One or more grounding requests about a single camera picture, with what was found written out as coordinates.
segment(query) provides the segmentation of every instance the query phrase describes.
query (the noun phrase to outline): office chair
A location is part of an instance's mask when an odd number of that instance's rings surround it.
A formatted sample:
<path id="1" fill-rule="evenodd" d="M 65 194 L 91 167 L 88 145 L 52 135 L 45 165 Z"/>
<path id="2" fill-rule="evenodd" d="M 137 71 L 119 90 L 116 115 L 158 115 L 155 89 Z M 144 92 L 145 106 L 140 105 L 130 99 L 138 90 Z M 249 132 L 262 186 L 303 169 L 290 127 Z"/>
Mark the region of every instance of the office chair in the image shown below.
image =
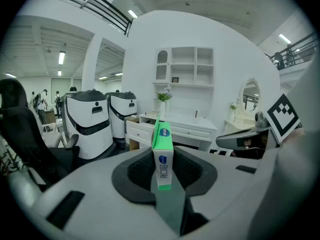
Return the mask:
<path id="1" fill-rule="evenodd" d="M 48 148 L 36 118 L 28 108 L 22 85 L 15 79 L 3 79 L 0 94 L 0 131 L 25 166 L 33 168 L 47 187 L 77 168 L 77 134 L 70 138 L 65 148 Z"/>

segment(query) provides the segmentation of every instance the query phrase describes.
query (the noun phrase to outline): railing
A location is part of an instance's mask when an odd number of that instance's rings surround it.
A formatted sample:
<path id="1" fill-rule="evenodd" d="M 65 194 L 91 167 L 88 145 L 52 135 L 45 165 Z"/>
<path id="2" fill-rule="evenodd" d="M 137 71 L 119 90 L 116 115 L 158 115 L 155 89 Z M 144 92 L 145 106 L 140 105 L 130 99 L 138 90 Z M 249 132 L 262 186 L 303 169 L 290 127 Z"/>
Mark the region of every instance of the railing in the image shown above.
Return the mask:
<path id="1" fill-rule="evenodd" d="M 288 46 L 280 52 L 276 52 L 273 56 L 267 56 L 278 70 L 292 67 L 304 62 L 308 62 L 312 59 L 316 53 L 319 39 L 314 32 L 302 38 L 300 41 Z"/>
<path id="2" fill-rule="evenodd" d="M 80 5 L 79 8 L 95 14 L 97 17 L 107 21 L 112 27 L 119 32 L 128 36 L 132 20 L 125 16 L 115 6 L 107 0 L 68 0 L 69 3 L 75 6 Z"/>

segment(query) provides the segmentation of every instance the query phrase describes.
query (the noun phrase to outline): fluorescent light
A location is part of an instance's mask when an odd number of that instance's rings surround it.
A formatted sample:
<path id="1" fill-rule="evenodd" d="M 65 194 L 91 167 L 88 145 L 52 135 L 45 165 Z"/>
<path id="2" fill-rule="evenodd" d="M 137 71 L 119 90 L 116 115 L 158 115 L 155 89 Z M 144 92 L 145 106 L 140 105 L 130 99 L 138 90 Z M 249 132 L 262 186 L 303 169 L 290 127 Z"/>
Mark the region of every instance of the fluorescent light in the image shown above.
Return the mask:
<path id="1" fill-rule="evenodd" d="M 279 37 L 281 37 L 284 41 L 286 41 L 288 44 L 291 44 L 290 40 L 286 38 L 283 34 L 280 34 Z"/>
<path id="2" fill-rule="evenodd" d="M 128 13 L 130 13 L 134 18 L 138 18 L 138 16 L 132 10 L 128 10 Z"/>
<path id="3" fill-rule="evenodd" d="M 13 74 L 10 74 L 10 73 L 5 73 L 7 76 L 9 76 L 9 77 L 12 77 L 12 78 L 16 78 L 16 76 L 15 75 L 13 75 Z"/>
<path id="4" fill-rule="evenodd" d="M 62 65 L 64 63 L 64 58 L 65 58 L 66 52 L 65 51 L 60 51 L 59 52 L 59 61 L 58 63 Z"/>

